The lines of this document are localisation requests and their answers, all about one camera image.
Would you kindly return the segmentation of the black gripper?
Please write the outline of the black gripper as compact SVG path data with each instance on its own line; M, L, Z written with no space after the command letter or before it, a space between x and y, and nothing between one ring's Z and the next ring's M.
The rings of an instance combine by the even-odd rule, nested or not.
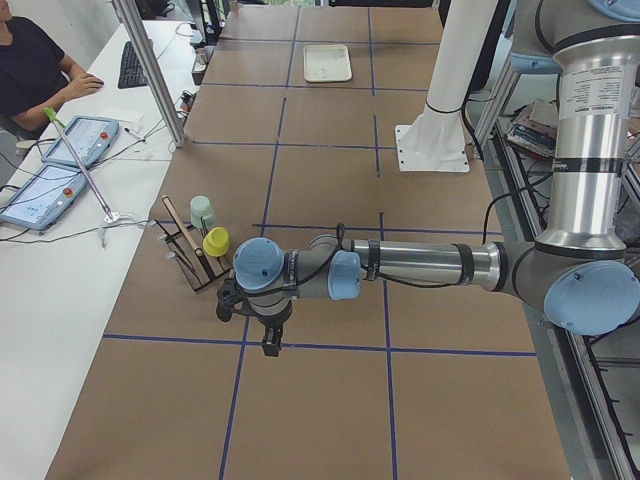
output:
M290 299L281 299L273 305L265 306L251 301L250 305L259 323L265 327L261 341L264 355L278 357L281 351L282 329L292 314L293 302Z

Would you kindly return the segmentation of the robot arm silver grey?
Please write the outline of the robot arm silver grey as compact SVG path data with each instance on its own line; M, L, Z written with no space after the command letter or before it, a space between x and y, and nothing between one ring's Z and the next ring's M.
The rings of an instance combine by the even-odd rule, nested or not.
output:
M600 335L639 308L614 216L639 65L635 1L521 1L514 57L559 70L559 122L547 225L531 242L434 245L349 240L342 230L305 250L245 241L217 293L217 316L253 316L275 356L298 298L353 299L363 281L417 288L475 284L521 299L556 326Z

